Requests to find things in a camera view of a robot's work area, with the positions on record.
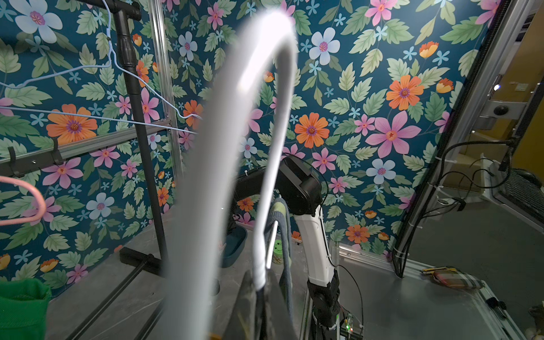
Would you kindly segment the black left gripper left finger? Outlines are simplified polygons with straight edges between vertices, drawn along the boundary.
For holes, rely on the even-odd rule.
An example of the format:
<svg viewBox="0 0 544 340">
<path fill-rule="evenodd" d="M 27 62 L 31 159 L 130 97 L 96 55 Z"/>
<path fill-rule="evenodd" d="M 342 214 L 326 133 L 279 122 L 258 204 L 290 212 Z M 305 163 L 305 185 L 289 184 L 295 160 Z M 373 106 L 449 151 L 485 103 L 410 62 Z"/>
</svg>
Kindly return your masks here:
<svg viewBox="0 0 544 340">
<path fill-rule="evenodd" d="M 252 271 L 242 279 L 223 339 L 251 340 L 256 338 L 257 291 Z"/>
</svg>

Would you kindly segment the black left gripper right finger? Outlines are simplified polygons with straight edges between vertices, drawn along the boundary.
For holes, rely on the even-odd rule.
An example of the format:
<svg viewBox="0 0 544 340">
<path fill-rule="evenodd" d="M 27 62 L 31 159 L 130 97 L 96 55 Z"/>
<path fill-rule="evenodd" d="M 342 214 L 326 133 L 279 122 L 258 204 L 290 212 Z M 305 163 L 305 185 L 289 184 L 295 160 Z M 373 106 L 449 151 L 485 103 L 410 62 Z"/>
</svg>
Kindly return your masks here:
<svg viewBox="0 0 544 340">
<path fill-rule="evenodd" d="M 286 302 L 276 280 L 265 285 L 265 339 L 297 339 Z"/>
</svg>

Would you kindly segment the olive grey tank top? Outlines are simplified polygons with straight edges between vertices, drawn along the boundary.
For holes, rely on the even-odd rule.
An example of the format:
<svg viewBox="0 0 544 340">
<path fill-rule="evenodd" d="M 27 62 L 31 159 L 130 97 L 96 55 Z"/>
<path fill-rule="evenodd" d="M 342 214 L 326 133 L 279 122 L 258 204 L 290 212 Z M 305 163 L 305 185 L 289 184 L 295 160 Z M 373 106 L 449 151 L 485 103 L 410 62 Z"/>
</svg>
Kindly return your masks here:
<svg viewBox="0 0 544 340">
<path fill-rule="evenodd" d="M 290 213 L 287 202 L 279 197 L 276 198 L 270 207 L 269 215 L 266 220 L 264 236 L 266 243 L 276 239 L 276 234 L 280 235 L 280 257 L 282 259 L 283 271 L 281 273 L 279 287 L 286 304 L 288 316 L 293 320 L 293 279 L 291 275 L 291 225 Z"/>
</svg>

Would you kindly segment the white wire hanger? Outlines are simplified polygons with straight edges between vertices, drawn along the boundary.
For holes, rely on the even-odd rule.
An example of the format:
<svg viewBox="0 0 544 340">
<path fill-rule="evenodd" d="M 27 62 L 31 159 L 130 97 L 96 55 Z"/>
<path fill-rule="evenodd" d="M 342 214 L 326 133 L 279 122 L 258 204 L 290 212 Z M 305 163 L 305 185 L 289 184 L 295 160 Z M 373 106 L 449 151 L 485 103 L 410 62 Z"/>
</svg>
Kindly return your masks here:
<svg viewBox="0 0 544 340">
<path fill-rule="evenodd" d="M 143 93 L 144 119 L 162 118 L 158 49 L 150 2 L 128 22 L 136 69 L 120 63 L 112 6 L 80 1 L 1 3 L 1 137 L 58 140 L 66 145 L 128 127 L 133 116 L 125 84 Z"/>
<path fill-rule="evenodd" d="M 218 245 L 239 170 L 239 144 L 245 134 L 263 74 L 278 72 L 273 140 L 254 225 L 253 282 L 266 283 L 264 228 L 286 140 L 297 69 L 297 33 L 281 10 L 250 19 L 227 53 L 204 108 L 186 170 L 177 186 L 167 233 L 168 257 L 161 339 L 206 339 L 211 326 L 211 294 L 218 270 Z"/>
</svg>

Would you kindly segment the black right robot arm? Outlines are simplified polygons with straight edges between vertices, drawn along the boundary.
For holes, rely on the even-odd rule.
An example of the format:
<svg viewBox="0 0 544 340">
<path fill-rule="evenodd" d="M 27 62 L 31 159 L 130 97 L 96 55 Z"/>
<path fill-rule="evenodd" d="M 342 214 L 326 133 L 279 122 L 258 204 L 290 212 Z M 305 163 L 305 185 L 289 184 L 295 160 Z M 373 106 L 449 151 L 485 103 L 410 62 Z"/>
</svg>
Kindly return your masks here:
<svg viewBox="0 0 544 340">
<path fill-rule="evenodd" d="M 304 246 L 307 288 L 313 302 L 311 339 L 339 338 L 339 275 L 324 229 L 321 184 L 311 164 L 286 155 L 280 162 L 275 189 L 292 213 Z"/>
</svg>

